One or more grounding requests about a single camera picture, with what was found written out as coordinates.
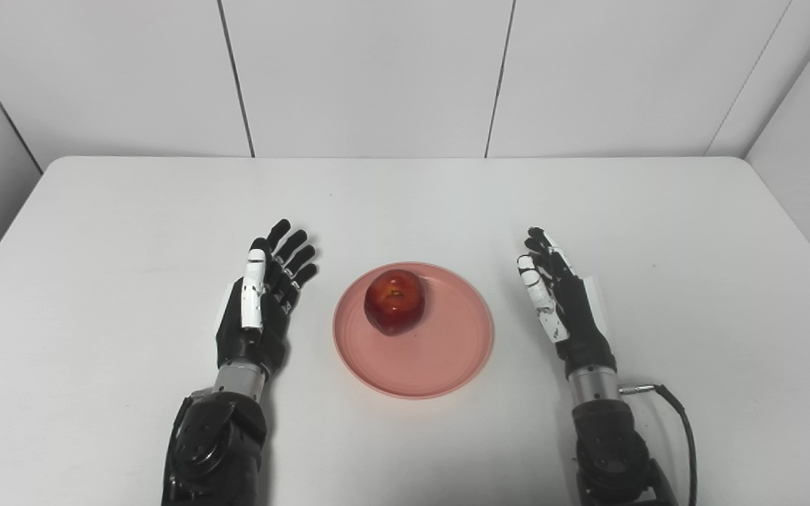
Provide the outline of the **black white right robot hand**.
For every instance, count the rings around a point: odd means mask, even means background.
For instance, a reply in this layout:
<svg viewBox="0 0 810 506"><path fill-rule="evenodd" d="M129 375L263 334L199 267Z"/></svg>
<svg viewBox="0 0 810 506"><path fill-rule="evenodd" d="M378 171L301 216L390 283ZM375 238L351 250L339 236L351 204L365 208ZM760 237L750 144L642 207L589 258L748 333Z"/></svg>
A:
<svg viewBox="0 0 810 506"><path fill-rule="evenodd" d="M565 362L566 377L589 368L617 372L616 358L595 320L584 279L545 230L530 227L527 234L527 253L517 258L517 271L547 339Z"/></svg>

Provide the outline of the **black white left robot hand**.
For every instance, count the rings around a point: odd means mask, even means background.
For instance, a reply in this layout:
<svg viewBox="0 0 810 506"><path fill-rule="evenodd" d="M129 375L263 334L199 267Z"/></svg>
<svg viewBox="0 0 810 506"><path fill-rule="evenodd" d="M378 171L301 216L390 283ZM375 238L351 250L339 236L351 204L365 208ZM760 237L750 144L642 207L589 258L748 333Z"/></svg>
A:
<svg viewBox="0 0 810 506"><path fill-rule="evenodd" d="M243 275L229 286L217 327L218 366L245 360L267 378L282 368L290 315L306 282L317 275L316 256L306 231L293 231L286 219L254 239Z"/></svg>

